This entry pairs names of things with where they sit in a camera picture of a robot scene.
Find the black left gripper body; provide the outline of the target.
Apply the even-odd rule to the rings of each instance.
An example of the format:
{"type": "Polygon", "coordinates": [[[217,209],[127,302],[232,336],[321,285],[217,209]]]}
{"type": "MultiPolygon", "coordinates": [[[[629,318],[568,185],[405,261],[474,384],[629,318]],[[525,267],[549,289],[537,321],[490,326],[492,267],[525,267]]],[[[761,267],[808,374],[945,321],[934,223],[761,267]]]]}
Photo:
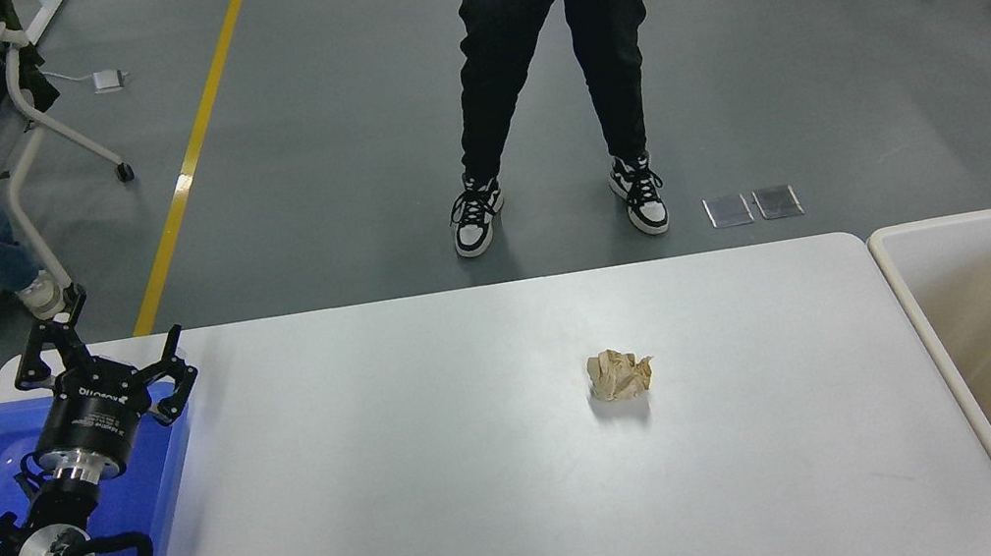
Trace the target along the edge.
{"type": "Polygon", "coordinates": [[[97,359],[66,369],[52,388],[51,412],[35,449],[41,468],[54,468],[73,452],[128,459],[151,401],[136,367],[97,359]]]}

